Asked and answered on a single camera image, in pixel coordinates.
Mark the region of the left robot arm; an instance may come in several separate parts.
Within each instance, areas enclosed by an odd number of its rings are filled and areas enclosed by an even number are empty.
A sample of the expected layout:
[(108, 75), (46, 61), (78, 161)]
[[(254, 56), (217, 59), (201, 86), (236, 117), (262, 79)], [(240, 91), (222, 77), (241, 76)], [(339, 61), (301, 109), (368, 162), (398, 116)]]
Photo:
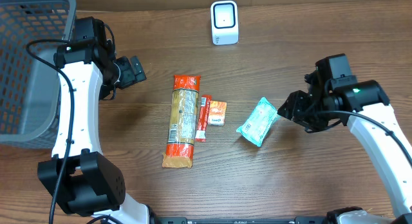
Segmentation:
[(158, 223), (149, 206), (128, 195), (124, 176), (103, 155), (98, 135), (99, 101), (138, 82), (138, 74), (127, 58), (116, 57), (113, 39), (82, 35), (58, 43), (53, 62), (32, 55), (58, 73), (61, 87), (51, 160), (37, 168), (52, 196), (49, 223), (56, 207), (66, 214), (90, 216), (92, 223)]

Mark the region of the red snack stick packet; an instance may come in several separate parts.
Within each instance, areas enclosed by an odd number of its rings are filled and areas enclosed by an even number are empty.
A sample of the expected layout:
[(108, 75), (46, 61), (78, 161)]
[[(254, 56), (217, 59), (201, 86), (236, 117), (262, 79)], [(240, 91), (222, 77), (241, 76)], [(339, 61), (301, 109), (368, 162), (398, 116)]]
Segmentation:
[(205, 142), (206, 137), (206, 129), (208, 124), (209, 118), (209, 108), (211, 104), (212, 96), (211, 95), (203, 95), (201, 97), (201, 107), (200, 107), (200, 114), (198, 120), (198, 127), (196, 130), (195, 141), (196, 142)]

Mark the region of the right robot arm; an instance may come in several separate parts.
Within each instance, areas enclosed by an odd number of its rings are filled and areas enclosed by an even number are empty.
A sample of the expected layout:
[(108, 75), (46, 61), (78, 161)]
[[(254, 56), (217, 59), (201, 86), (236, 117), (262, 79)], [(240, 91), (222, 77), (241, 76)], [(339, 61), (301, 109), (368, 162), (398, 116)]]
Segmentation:
[(402, 132), (389, 97), (378, 82), (358, 82), (343, 73), (306, 75), (307, 92), (292, 92), (280, 116), (318, 133), (342, 124), (361, 143), (391, 201), (394, 219), (359, 207), (327, 213), (325, 223), (411, 223), (411, 144)]

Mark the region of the long orange pasta packet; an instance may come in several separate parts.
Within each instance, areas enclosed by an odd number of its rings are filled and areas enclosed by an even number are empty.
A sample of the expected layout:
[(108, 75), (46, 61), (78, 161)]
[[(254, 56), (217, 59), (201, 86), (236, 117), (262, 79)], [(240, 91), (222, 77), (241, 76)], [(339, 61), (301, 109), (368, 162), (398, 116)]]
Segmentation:
[(175, 75), (163, 168), (191, 168), (200, 91), (199, 75)]

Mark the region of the teal wet wipes pack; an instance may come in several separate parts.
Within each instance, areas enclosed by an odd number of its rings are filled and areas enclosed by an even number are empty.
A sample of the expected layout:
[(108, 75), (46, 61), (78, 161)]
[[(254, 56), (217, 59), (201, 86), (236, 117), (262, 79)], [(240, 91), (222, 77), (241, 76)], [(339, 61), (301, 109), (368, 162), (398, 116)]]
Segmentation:
[(238, 127), (236, 132), (257, 147), (261, 147), (270, 128), (279, 118), (277, 109), (265, 97), (262, 97), (245, 123)]

